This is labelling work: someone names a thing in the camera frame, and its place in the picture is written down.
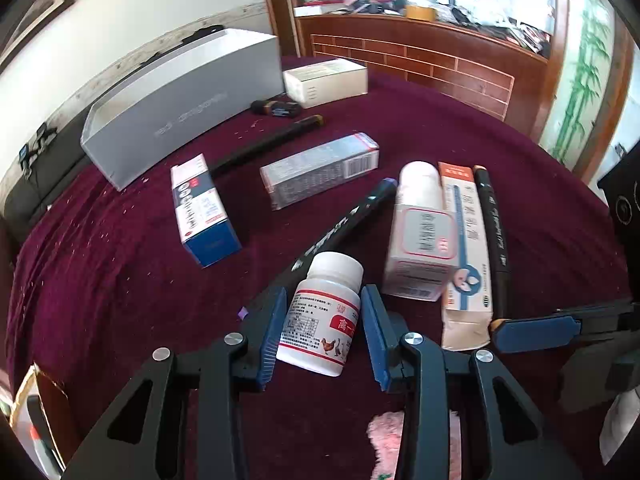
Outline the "white pill bottle red label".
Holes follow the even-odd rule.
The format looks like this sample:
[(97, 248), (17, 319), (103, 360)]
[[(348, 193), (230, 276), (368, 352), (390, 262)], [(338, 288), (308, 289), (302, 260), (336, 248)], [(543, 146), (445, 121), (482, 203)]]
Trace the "white pill bottle red label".
[(363, 267), (340, 252), (320, 252), (288, 307), (277, 359), (303, 370), (342, 374), (359, 312)]

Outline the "black marker purple cap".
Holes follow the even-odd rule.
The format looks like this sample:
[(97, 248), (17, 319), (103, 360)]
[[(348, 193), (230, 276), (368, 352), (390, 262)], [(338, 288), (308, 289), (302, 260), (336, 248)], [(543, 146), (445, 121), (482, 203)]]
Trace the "black marker purple cap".
[(282, 287), (289, 294), (294, 292), (297, 284), (306, 276), (311, 261), (319, 252), (330, 252), (341, 245), (342, 240), (367, 219), (375, 209), (378, 209), (386, 200), (394, 198), (398, 188), (398, 181), (393, 178), (384, 178), (372, 190), (363, 196), (349, 211), (339, 218), (334, 226), (331, 226), (318, 240), (309, 246), (289, 266), (272, 280), (269, 285), (258, 294), (246, 306), (238, 311), (238, 318), (243, 321), (247, 315), (258, 311), (266, 301), (268, 292), (273, 288)]

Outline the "white blue medicine box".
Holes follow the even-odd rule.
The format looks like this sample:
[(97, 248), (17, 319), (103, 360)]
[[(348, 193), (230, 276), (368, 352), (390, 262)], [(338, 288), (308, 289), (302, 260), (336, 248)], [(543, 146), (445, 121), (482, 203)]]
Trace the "white blue medicine box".
[(241, 243), (203, 154), (171, 168), (171, 193), (181, 244), (202, 267), (238, 252)]

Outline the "long white orange medicine box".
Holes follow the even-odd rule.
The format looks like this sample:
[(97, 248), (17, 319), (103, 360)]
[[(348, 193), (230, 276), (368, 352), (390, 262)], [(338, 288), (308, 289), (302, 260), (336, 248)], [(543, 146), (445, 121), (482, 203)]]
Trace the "long white orange medicine box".
[(488, 344), (494, 314), (482, 207), (471, 168), (440, 162), (438, 169), (458, 244), (458, 268), (442, 296), (442, 348), (476, 350)]

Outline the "black marker beside box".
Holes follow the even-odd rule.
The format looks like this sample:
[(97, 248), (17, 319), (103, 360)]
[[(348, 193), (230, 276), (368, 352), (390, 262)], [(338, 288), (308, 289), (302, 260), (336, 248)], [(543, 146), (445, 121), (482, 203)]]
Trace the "black marker beside box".
[(506, 318), (510, 295), (510, 261), (497, 196), (484, 166), (473, 167), (486, 233), (494, 319)]

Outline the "pink fluffy item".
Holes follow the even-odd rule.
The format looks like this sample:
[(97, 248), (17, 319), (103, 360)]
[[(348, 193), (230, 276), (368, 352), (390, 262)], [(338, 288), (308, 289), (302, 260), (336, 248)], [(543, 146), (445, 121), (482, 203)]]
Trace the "pink fluffy item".
[[(376, 464), (371, 474), (373, 480), (395, 478), (404, 417), (403, 412), (386, 412), (375, 416), (369, 422), (367, 435), (376, 457)], [(449, 478), (460, 480), (462, 477), (461, 427), (460, 418), (453, 411), (449, 412), (449, 429)]]

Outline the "maroon bed cover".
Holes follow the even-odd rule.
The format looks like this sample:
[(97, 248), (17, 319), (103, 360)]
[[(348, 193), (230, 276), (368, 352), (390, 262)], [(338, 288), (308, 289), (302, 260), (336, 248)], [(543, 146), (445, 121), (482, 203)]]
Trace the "maroon bed cover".
[[(33, 362), (70, 401), (85, 437), (152, 351), (208, 347), (236, 330), (253, 299), (349, 206), (407, 162), (482, 165), (495, 187), (511, 259), (509, 311), (518, 317), (628, 297), (625, 258), (608, 207), (518, 131), (432, 88), (370, 73), (365, 96), (314, 112), (324, 125), (222, 174), (218, 193), (242, 250), (201, 268), (183, 248), (170, 168), (218, 159), (282, 129), (282, 118), (244, 112), (117, 192), (95, 166), (66, 188), (17, 257), (6, 330), (12, 386)], [(380, 146), (378, 170), (273, 211), (259, 169), (313, 146), (365, 132)], [(585, 479), (599, 478), (607, 405), (566, 414), (556, 400), (572, 350), (506, 356)], [(370, 479), (373, 416), (402, 397), (375, 382), (361, 323), (343, 374), (323, 377), (277, 363), (262, 394), (241, 396), (250, 479)]]

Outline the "wooden brick-pattern cabinet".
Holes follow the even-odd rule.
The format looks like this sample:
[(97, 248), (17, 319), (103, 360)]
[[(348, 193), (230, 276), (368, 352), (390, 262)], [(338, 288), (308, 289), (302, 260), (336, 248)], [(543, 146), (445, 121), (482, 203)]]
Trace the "wooden brick-pattern cabinet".
[(296, 25), (303, 55), (362, 63), (532, 134), (548, 65), (540, 55), (462, 27), (383, 15), (304, 16)]

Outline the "grey medicine box red ends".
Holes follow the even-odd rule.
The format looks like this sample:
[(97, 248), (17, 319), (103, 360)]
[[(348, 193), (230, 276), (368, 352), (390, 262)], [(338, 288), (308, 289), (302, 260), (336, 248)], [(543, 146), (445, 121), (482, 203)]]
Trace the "grey medicine box red ends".
[(379, 158), (380, 146), (358, 132), (263, 166), (260, 176), (272, 209), (281, 210), (375, 170)]

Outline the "black marker orange cap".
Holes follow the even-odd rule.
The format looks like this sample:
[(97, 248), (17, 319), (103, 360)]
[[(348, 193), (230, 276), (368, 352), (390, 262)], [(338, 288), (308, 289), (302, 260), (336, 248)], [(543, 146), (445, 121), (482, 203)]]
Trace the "black marker orange cap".
[(320, 128), (324, 124), (324, 118), (321, 115), (311, 115), (286, 127), (264, 136), (262, 139), (243, 146), (235, 150), (226, 157), (219, 159), (213, 166), (209, 168), (209, 175), (214, 178), (218, 177), (233, 168), (249, 162), (255, 157), (277, 148), (279, 145), (291, 141), (303, 133)]

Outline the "black sofa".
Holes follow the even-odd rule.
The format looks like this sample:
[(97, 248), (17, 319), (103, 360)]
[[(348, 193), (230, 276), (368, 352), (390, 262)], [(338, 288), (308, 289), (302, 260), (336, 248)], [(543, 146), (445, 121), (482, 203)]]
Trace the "black sofa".
[(156, 38), (91, 78), (45, 121), (50, 127), (58, 128), (58, 135), (35, 161), (30, 178), (23, 177), (17, 159), (1, 180), (1, 220), (14, 240), (20, 243), (26, 240), (47, 206), (88, 165), (88, 156), (80, 147), (80, 136), (91, 105), (116, 84), (153, 62), (163, 61), (175, 50), (222, 30), (221, 24), (198, 29), (187, 27)]

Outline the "black clips on sofa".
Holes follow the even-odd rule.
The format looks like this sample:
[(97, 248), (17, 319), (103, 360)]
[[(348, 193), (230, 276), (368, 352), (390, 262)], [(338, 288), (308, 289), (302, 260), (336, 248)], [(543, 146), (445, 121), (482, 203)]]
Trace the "black clips on sofa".
[(29, 179), (32, 175), (32, 166), (37, 158), (47, 151), (48, 146), (58, 135), (58, 128), (50, 127), (43, 122), (36, 131), (35, 140), (27, 142), (18, 152), (18, 163), (20, 164), (22, 175)]

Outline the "small white cardboard box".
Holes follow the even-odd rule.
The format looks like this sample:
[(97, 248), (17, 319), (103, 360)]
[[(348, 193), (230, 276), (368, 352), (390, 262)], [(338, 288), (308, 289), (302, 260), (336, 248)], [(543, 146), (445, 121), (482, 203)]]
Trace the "small white cardboard box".
[(364, 96), (368, 93), (366, 66), (332, 60), (292, 68), (283, 72), (285, 92), (303, 108)]

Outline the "black gold lipstick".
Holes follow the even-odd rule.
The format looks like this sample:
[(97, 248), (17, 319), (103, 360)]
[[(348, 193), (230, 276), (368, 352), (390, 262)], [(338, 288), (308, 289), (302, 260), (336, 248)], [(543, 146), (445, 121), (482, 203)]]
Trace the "black gold lipstick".
[(292, 101), (257, 100), (250, 104), (250, 111), (256, 115), (294, 118), (302, 114), (303, 107)]

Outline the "large grey shoe box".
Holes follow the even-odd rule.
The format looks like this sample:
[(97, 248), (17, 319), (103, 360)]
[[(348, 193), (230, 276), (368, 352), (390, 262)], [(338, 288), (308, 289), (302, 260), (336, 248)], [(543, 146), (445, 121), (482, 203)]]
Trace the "large grey shoe box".
[(279, 41), (226, 28), (184, 44), (90, 107), (80, 145), (122, 190), (184, 144), (283, 92)]

